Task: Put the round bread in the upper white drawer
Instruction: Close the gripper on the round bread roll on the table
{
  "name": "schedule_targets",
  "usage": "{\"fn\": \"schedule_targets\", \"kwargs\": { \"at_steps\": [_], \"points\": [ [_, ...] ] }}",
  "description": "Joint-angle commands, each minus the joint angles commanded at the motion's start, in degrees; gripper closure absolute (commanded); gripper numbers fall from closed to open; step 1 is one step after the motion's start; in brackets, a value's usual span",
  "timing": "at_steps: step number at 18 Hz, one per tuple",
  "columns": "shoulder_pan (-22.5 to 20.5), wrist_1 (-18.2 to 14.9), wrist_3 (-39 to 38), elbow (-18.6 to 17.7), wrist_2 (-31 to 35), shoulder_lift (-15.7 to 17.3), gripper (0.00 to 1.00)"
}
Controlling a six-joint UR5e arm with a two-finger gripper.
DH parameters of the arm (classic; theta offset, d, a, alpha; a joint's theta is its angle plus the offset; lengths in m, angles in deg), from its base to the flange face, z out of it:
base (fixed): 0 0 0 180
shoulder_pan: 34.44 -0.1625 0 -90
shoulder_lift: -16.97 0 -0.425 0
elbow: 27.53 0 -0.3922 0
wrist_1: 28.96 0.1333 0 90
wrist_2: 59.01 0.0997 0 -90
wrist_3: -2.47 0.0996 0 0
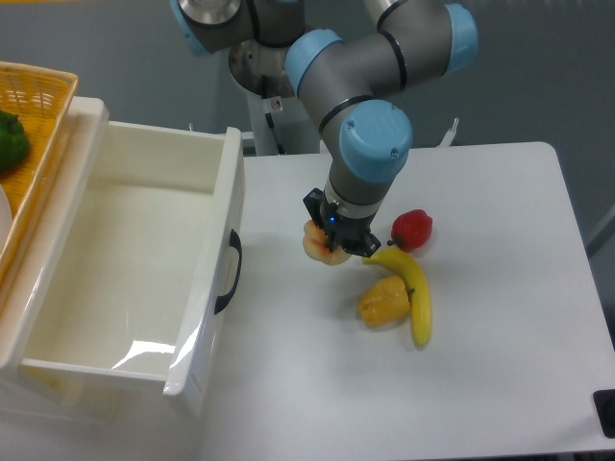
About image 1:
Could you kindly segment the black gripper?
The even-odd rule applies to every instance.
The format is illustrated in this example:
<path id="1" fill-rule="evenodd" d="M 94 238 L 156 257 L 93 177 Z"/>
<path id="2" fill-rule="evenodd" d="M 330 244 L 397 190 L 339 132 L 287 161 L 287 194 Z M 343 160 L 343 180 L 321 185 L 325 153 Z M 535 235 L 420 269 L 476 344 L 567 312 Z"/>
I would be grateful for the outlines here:
<path id="1" fill-rule="evenodd" d="M 338 248 L 350 255 L 371 257 L 381 247 L 372 233 L 376 212 L 369 206 L 354 206 L 326 190 L 312 189 L 303 199 L 309 224 L 326 235 L 326 248 Z"/>

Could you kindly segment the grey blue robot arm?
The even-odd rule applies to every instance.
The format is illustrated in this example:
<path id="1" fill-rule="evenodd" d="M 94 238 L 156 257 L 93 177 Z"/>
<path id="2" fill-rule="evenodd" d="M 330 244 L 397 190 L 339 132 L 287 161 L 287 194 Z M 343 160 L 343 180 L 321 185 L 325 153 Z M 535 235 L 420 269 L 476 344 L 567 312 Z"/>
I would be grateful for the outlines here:
<path id="1" fill-rule="evenodd" d="M 298 108 L 332 156 L 323 188 L 304 203 L 330 251 L 370 256 L 371 223 L 413 140 L 390 97 L 469 65 L 479 33 L 472 14 L 439 1 L 369 1 L 376 30 L 354 42 L 308 26 L 301 1 L 174 1 L 192 53 L 224 50 L 234 81 L 253 100 L 255 129 L 273 129 L 276 111 Z"/>

